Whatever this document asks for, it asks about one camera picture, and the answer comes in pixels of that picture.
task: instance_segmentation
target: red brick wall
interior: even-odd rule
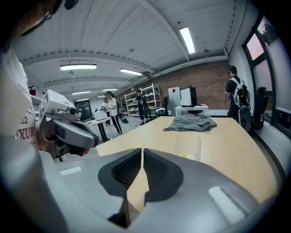
[[[225,109],[225,85],[230,78],[227,74],[229,68],[228,61],[219,61],[204,63],[191,66],[182,70],[174,71],[169,74],[161,75],[144,82],[137,87],[145,88],[154,85],[160,85],[161,98],[168,96],[168,88],[179,86],[185,88],[188,86],[196,87],[197,103],[206,104],[210,109]],[[124,94],[132,93],[127,90],[118,95],[122,100]]]

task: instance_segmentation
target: computer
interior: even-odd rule
[[[196,88],[187,87],[180,90],[181,105],[183,107],[194,107],[197,105]]]

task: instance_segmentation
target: ceiling light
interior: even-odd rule
[[[127,69],[121,69],[120,72],[124,72],[124,73],[129,73],[129,74],[133,74],[133,75],[142,76],[142,74],[139,73],[139,72],[130,71],[130,70],[127,70]]]
[[[76,93],[72,93],[72,95],[85,94],[85,93],[90,93],[90,91],[76,92]]]
[[[103,89],[103,91],[117,91],[118,89]]]
[[[187,45],[188,51],[189,53],[195,53],[195,48],[194,48],[194,44],[193,44],[193,40],[191,38],[189,29],[186,28],[182,28],[180,29],[180,33],[182,34],[182,37]]]
[[[89,100],[89,99],[76,100],[76,102],[79,102],[79,101],[84,101],[84,100]]]
[[[93,64],[75,64],[75,65],[63,65],[60,66],[61,71],[70,71],[70,70],[94,70],[97,65]]]

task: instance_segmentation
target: gray cloth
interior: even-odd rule
[[[164,131],[208,131],[217,124],[206,116],[183,115],[176,116],[173,123]]]

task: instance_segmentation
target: man with backpack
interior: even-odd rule
[[[238,111],[242,105],[248,106],[249,93],[246,89],[245,83],[237,76],[235,66],[231,66],[228,70],[231,79],[226,84],[226,95],[231,101],[227,117],[232,117],[237,122],[239,121]]]
[[[140,119],[142,121],[140,125],[142,126],[148,122],[148,118],[149,118],[145,114],[145,111],[144,111],[144,107],[147,107],[146,97],[141,93],[141,90],[137,90],[136,93],[137,93],[136,101],[138,104],[138,112],[140,114]]]

